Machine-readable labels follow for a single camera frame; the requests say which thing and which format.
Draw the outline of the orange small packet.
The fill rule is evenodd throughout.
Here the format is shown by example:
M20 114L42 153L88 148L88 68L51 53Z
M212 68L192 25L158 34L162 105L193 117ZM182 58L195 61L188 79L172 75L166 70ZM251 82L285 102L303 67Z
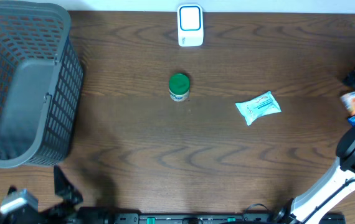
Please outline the orange small packet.
M347 109L350 116L355 115L355 91L345 93L340 97L344 107Z

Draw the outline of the mint green wipes pack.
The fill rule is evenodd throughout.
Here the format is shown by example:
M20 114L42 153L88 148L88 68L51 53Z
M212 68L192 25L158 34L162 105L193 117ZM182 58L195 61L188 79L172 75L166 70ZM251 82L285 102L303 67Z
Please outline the mint green wipes pack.
M240 114L244 117L247 126L256 119L275 113L281 113L281 108L271 91L268 91L252 100L235 104Z

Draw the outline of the green lid jar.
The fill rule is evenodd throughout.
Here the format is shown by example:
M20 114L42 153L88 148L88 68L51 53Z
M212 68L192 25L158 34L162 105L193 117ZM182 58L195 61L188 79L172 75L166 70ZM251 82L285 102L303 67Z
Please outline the green lid jar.
M172 100L185 101L190 92L190 79L182 73L176 73L169 79L169 95Z

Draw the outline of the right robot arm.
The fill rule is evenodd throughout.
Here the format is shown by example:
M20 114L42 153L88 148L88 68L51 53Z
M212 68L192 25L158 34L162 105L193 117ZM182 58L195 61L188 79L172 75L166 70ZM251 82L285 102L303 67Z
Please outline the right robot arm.
M344 79L355 89L355 68ZM273 223L319 223L342 199L355 191L355 125L341 138L336 160L305 193L291 199L271 220Z

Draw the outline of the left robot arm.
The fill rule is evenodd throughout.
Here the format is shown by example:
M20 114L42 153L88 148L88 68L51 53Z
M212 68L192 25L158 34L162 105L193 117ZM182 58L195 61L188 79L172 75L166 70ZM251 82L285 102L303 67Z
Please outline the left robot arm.
M54 190L62 201L38 211L39 201L28 190L10 186L0 206L0 224L78 224L113 223L114 216L100 207L76 206L83 196L66 178L59 166L54 166Z

